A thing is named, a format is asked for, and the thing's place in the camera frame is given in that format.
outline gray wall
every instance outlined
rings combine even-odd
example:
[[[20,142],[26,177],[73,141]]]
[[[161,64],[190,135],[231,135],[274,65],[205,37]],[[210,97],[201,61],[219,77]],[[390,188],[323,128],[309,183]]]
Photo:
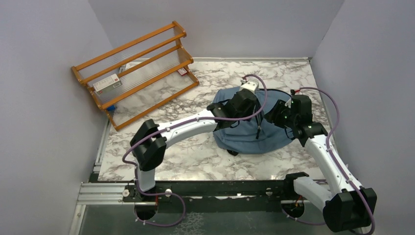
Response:
[[[114,47],[173,20],[194,57],[311,57],[343,0],[89,0]]]
[[[340,107],[343,160],[378,195],[378,235],[415,232],[414,12],[413,0],[346,0],[311,63]]]
[[[0,42],[0,234],[67,234],[104,125],[69,68],[111,44],[86,0],[2,0]]]

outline blue fabric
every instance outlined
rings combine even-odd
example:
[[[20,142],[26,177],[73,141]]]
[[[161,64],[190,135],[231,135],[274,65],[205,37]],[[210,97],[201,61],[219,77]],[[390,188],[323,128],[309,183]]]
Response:
[[[232,99],[233,95],[238,91],[239,87],[220,90],[213,99],[213,103]],[[264,91],[258,91],[256,97],[258,97],[259,102],[263,105],[265,98]],[[267,103],[265,104],[263,112],[265,114],[268,113],[277,100],[287,101],[289,98],[285,93],[269,90]],[[235,128],[225,128],[215,131],[213,132],[213,137],[220,148],[242,154],[267,153],[282,148],[292,141],[286,136],[284,129],[274,126],[265,119],[261,123],[261,128],[259,138],[256,139],[258,124],[255,118],[252,118],[251,121],[240,121],[240,124]]]

